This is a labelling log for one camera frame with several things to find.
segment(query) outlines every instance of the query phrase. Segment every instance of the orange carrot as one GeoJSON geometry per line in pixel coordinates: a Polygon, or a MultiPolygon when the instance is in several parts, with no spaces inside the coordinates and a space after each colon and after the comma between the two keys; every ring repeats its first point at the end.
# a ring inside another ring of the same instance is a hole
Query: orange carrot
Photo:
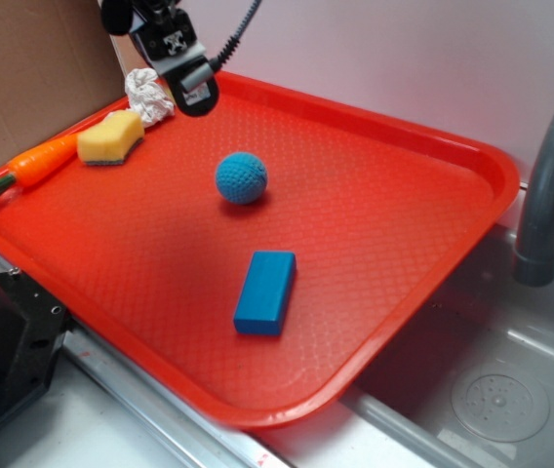
{"type": "Polygon", "coordinates": [[[9,173],[0,177],[0,195],[18,182],[28,187],[41,181],[77,152],[78,134],[51,139],[24,151],[6,165],[9,173]]]}
{"type": "Polygon", "coordinates": [[[78,135],[46,141],[13,158],[6,166],[23,186],[34,185],[58,169],[77,151],[78,135]]]}

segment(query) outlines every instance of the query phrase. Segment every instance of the sponge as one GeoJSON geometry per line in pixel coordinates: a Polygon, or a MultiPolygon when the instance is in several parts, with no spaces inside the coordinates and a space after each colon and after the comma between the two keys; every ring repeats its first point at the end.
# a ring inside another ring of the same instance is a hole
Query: sponge
{"type": "Polygon", "coordinates": [[[144,137],[140,115],[119,110],[78,136],[78,157],[85,164],[123,164],[144,137]]]}

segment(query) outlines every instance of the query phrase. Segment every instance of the metal sink basin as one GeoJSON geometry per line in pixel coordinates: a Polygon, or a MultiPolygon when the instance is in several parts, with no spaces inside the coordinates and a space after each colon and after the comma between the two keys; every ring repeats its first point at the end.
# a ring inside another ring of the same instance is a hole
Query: metal sink basin
{"type": "Polygon", "coordinates": [[[497,226],[355,382],[457,466],[554,466],[554,283],[515,283],[513,240],[497,226]]]}

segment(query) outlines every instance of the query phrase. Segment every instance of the tray rim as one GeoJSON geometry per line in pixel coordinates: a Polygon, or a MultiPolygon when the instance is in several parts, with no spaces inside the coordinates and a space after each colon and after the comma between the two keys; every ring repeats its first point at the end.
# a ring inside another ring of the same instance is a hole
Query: tray rim
{"type": "MultiPolygon", "coordinates": [[[[443,254],[441,260],[420,279],[409,295],[388,314],[387,318],[371,331],[369,337],[354,351],[348,361],[337,368],[330,379],[312,395],[286,406],[271,409],[245,409],[231,406],[201,387],[185,372],[167,362],[155,351],[143,345],[131,331],[126,330],[105,314],[95,314],[95,317],[90,318],[84,317],[88,313],[79,314],[79,320],[87,327],[111,342],[154,378],[207,416],[241,429],[278,427],[308,416],[338,398],[363,367],[401,328],[388,325],[396,321],[404,325],[409,321],[421,303],[430,295],[431,285],[435,285],[434,289],[437,288],[487,234],[498,217],[515,200],[520,188],[520,179],[511,159],[501,150],[486,143],[231,73],[221,73],[218,81],[221,91],[235,98],[251,100],[273,109],[295,113],[298,118],[321,122],[333,128],[346,130],[362,137],[371,137],[420,154],[435,155],[433,157],[436,159],[476,173],[493,190],[493,201],[483,215],[468,227],[459,242],[443,254]],[[441,150],[444,150],[443,157],[439,154],[441,150]],[[470,154],[471,157],[466,159],[465,154],[470,154]],[[125,349],[115,345],[115,336],[119,332],[124,334],[125,349]]],[[[58,136],[84,130],[101,120],[108,112],[121,108],[127,108],[126,97],[111,103],[59,133],[58,136]]],[[[5,171],[5,168],[0,168],[0,175],[5,171]]],[[[14,247],[1,234],[0,254],[13,264],[22,267],[51,293],[65,301],[70,309],[79,308],[88,312],[95,308],[89,304],[88,298],[78,296],[79,294],[75,294],[67,285],[57,281],[43,265],[37,263],[36,259],[14,247]]]]}

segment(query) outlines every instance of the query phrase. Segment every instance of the knitted ball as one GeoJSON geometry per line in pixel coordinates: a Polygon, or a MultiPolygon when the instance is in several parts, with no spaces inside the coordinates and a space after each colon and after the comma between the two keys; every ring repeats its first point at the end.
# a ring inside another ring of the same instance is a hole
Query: knitted ball
{"type": "Polygon", "coordinates": [[[247,205],[257,200],[268,183],[266,167],[251,153],[233,153],[217,167],[217,189],[225,200],[247,205]]]}

